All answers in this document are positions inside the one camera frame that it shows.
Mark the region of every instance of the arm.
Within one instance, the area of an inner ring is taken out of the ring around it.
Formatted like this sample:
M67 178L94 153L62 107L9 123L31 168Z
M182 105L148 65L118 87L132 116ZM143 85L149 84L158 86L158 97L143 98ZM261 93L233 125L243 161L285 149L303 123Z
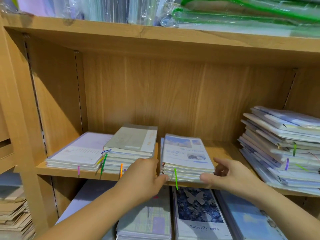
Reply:
M50 228L37 240L100 240L129 210L155 196L168 176L155 176L158 160L138 159L110 190Z
M214 159L219 165L214 174L203 173L201 181L215 189L227 190L264 210L288 240L317 240L320 221L288 198L255 177L239 161Z

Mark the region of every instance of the stack of paper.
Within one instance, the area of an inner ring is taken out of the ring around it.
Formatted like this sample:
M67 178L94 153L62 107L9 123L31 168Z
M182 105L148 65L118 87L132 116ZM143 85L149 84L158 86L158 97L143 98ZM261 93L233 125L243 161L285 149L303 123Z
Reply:
M0 239L28 240L34 234L22 186L0 186Z
M320 195L320 119L256 106L240 152L270 186Z
M178 181L200 182L201 173L213 173L214 165L200 138L166 134L162 151L162 171Z
M88 205L90 202L94 201L104 192L111 189L115 184L115 181L88 179L56 224L62 222L78 210ZM116 228L113 226L101 240L114 240L115 235Z
M103 145L113 135L86 132L46 159L48 167L97 171L101 165Z
M125 214L118 222L117 240L171 240L170 187Z
M154 156L156 126L143 126L125 124L104 145L103 155L107 154L104 171L119 173L127 169L138 158L151 158Z
M214 193L234 239L287 239L265 211L227 191L215 190Z
M232 240L212 190L186 187L172 189L177 240Z

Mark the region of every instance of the shelf board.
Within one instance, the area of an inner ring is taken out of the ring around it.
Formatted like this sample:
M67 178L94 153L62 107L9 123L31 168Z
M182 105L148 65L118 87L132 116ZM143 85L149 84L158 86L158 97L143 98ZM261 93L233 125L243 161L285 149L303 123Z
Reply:
M259 176L254 171L254 169L250 166L250 164L244 159L242 154L239 152L238 148L230 143L230 142L219 142L219 141L203 141L204 145L206 146L206 150L214 164L217 166L216 162L213 161L214 157L218 158L228 158L240 161L243 163L250 171L256 175L258 178ZM159 145L156 145L155 155L158 155ZM61 176L61 177L74 177L74 178L84 178L84 179L102 179L102 180L111 180L111 181L118 181L120 178L119 174L113 173L103 173L102 177L100 178L100 171L98 173L91 172L91 171L84 171L81 170L80 176L78 176L78 171L75 169L60 169L60 168L49 168L46 166L45 162L39 164L36 168L36 173L39 175L50 175L50 176ZM175 182L168 182L167 185L175 186ZM206 185L199 184L199 183L187 183L187 182L178 182L178 186L180 187L194 187L194 188L205 188ZM294 195L294 196L304 196L304 197L318 197L315 195L307 194L307 193L299 193L289 190L281 190L274 188L276 191L283 195Z
M12 144L0 145L0 174L15 166L14 149Z
M320 39L3 14L4 27L81 52L274 66L316 65Z

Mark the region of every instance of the hand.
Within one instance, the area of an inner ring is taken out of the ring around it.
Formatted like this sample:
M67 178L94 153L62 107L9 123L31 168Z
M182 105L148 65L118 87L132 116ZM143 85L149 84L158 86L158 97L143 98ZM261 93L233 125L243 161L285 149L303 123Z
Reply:
M219 158L213 160L218 163L215 173L200 175L200 180L211 185L212 188L227 190L254 204L258 200L258 196L263 195L270 189L241 162Z
M135 207L155 196L169 180L168 175L156 176L158 162L156 158L139 158L130 165L115 185L115 188L130 200L130 207Z

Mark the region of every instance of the butterfly illustration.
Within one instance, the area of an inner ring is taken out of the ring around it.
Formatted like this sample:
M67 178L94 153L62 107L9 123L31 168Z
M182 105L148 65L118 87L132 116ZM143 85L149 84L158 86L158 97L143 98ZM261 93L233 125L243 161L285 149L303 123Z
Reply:
M203 192L201 191L200 193L197 193L196 196L193 196L193 194L191 194L190 192L184 190L184 192L186 193L186 196L188 197L187 201L190 204L193 204L195 200L197 200L199 202L200 205L204 205L205 201L203 199Z

